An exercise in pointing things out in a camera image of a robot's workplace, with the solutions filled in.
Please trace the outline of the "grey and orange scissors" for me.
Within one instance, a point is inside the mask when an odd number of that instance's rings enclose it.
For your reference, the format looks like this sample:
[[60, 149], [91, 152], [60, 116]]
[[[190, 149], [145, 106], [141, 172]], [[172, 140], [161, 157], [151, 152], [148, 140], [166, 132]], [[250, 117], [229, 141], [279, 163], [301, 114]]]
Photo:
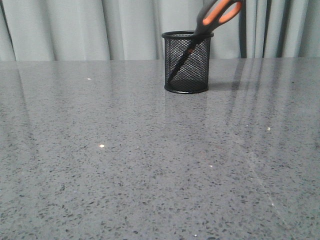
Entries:
[[213, 0], [200, 10], [197, 15], [196, 29], [193, 32], [191, 43], [169, 74], [169, 84], [195, 50], [196, 46], [205, 39], [205, 36], [210, 35], [214, 29], [234, 18], [240, 12], [242, 5], [242, 0]]

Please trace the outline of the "black mesh pen holder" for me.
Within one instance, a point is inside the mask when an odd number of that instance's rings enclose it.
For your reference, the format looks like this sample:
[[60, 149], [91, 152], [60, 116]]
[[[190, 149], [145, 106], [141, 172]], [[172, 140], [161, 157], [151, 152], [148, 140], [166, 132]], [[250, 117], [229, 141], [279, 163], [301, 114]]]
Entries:
[[209, 89], [210, 47], [213, 33], [164, 32], [164, 88], [178, 94], [197, 94]]

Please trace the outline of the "grey curtain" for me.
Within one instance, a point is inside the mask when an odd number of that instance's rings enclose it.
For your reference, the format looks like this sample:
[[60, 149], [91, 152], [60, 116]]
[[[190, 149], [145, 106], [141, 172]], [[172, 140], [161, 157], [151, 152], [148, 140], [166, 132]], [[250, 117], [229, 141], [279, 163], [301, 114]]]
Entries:
[[[3, 0], [2, 61], [155, 60], [161, 34], [194, 30], [205, 0]], [[247, 0], [214, 31], [213, 59], [318, 57], [317, 0]]]

